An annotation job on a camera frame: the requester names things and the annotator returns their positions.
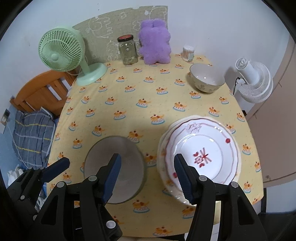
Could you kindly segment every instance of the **glass jar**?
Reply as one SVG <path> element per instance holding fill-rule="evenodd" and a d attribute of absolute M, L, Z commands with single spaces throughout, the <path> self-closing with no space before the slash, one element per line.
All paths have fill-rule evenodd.
<path fill-rule="evenodd" d="M 128 34 L 120 36 L 117 41 L 119 43 L 118 46 L 123 64 L 128 65 L 138 62 L 138 55 L 133 35 Z"/>

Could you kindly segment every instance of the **fan base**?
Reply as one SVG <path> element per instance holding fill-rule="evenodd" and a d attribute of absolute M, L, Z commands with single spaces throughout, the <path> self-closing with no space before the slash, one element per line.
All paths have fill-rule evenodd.
<path fill-rule="evenodd" d="M 101 78 L 106 72 L 107 67 L 102 63 L 95 63 L 89 66 L 90 72 L 81 73 L 77 76 L 76 83 L 78 86 L 86 86 L 94 83 Z"/>

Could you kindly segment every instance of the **door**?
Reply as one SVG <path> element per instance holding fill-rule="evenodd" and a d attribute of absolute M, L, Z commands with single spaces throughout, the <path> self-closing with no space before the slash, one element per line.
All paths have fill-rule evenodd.
<path fill-rule="evenodd" d="M 248 124 L 264 186 L 296 179 L 296 51 L 280 83 Z"/>

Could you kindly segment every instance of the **plate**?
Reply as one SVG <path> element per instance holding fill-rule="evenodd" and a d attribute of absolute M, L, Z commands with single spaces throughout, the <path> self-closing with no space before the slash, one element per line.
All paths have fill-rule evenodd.
<path fill-rule="evenodd" d="M 163 181 L 163 184 L 166 187 L 166 190 L 164 189 L 163 192 L 166 195 L 173 196 L 178 201 L 180 201 L 180 202 L 182 202 L 182 203 L 184 203 L 186 205 L 191 205 L 191 204 L 188 202 L 188 200 L 185 199 L 183 192 L 180 191 L 176 187 L 174 182 L 170 179 L 170 177 L 168 175 L 167 168 L 166 168 L 165 160 L 164 160 L 164 158 L 165 158 L 164 154 L 165 154 L 165 148 L 166 148 L 166 146 L 168 144 L 169 138 L 172 135 L 172 133 L 174 132 L 174 130 L 178 126 L 180 126 L 181 124 L 183 124 L 184 122 L 186 122 L 188 120 L 199 119 L 199 118 L 205 118 L 205 119 L 214 121 L 214 119 L 211 118 L 211 117 L 201 117 L 201 116 L 198 116 L 198 115 L 192 115 L 192 116 L 180 119 L 180 120 L 174 122 L 173 124 L 171 124 L 169 129 L 163 134 L 163 136 L 160 138 L 160 141 L 159 141 L 159 144 L 158 144 L 158 149 L 157 149 L 157 169 L 158 169 L 160 177 L 161 177 L 161 179 Z M 239 174 L 240 174 L 240 168 L 241 168 L 241 159 L 240 159 L 240 154 L 239 154 L 237 175 L 234 177 L 233 181 L 236 181 L 236 182 L 238 181 Z"/>
<path fill-rule="evenodd" d="M 165 163 L 170 179 L 182 190 L 173 165 L 178 153 L 200 175 L 216 183 L 228 185 L 237 172 L 239 151 L 235 140 L 226 128 L 207 118 L 188 120 L 169 137 Z"/>
<path fill-rule="evenodd" d="M 121 169 L 108 203 L 122 203 L 136 196 L 142 189 L 146 167 L 135 143 L 125 137 L 107 137 L 89 151 L 84 164 L 84 177 L 96 175 L 100 167 L 109 163 L 112 155 L 121 155 Z"/>
<path fill-rule="evenodd" d="M 201 117 L 198 115 L 192 115 L 192 116 L 180 119 L 174 122 L 173 124 L 171 124 L 169 126 L 169 129 L 166 131 L 166 133 L 164 133 L 163 136 L 160 138 L 158 149 L 157 149 L 157 169 L 163 181 L 163 184 L 165 185 L 168 191 L 167 195 L 175 197 L 178 201 L 186 205 L 191 205 L 191 204 L 188 202 L 188 200 L 185 199 L 183 192 L 178 190 L 177 187 L 174 185 L 174 183 L 170 180 L 170 177 L 166 170 L 163 152 L 165 151 L 165 146 L 167 145 L 169 136 L 174 131 L 174 127 L 186 120 L 190 120 L 191 118 L 201 118 Z"/>

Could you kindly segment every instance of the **blue gripper pad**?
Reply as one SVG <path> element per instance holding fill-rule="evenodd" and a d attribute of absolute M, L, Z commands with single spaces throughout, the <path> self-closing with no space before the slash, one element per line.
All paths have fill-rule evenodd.
<path fill-rule="evenodd" d="M 190 181 L 193 174 L 191 173 L 187 163 L 185 162 L 184 157 L 181 154 L 177 154 L 174 157 L 174 167 L 179 179 L 184 197 L 192 204 L 194 198 L 192 194 L 192 182 L 196 183 L 196 180 Z"/>
<path fill-rule="evenodd" d="M 110 171 L 106 177 L 106 180 L 104 182 L 104 194 L 102 196 L 102 201 L 104 203 L 107 203 L 107 201 L 111 198 L 112 192 L 121 168 L 121 156 L 119 154 L 113 154 L 109 164 L 108 168 L 110 168 Z"/>
<path fill-rule="evenodd" d="M 48 183 L 58 175 L 60 175 L 63 171 L 68 169 L 70 166 L 70 161 L 68 158 L 63 157 L 55 163 L 51 164 L 49 167 L 45 168 L 42 171 L 41 181 Z"/>

